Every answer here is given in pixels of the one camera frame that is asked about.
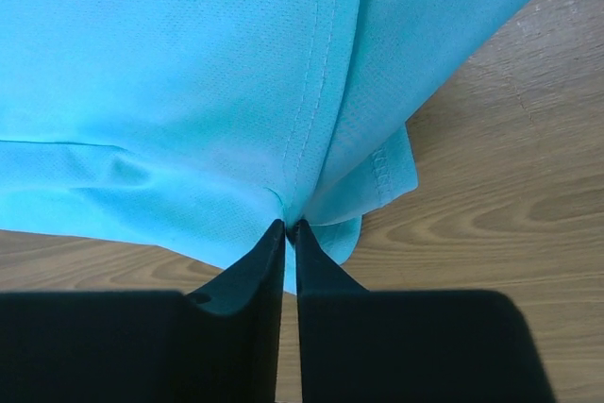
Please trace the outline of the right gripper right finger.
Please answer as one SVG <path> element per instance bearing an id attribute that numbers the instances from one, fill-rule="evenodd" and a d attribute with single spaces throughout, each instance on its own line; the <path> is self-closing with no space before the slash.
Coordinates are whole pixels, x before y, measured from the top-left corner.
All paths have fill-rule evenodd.
<path id="1" fill-rule="evenodd" d="M 551 402 L 528 323 L 487 290 L 372 292 L 295 229 L 307 402 Z"/>

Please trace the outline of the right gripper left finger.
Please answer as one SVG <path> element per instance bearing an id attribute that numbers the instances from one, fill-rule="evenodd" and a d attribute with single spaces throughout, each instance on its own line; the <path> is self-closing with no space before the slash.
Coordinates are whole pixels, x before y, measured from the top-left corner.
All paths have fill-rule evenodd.
<path id="1" fill-rule="evenodd" d="M 1 296 L 5 402 L 272 402 L 285 226 L 179 291 Z"/>

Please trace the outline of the teal t shirt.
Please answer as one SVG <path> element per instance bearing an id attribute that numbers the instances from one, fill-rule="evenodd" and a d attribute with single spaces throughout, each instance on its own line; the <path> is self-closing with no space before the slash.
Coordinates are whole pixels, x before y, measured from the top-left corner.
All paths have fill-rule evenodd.
<path id="1" fill-rule="evenodd" d="M 529 0 L 1 0 L 1 227 L 219 268 L 276 219 L 346 261 L 406 123 Z"/>

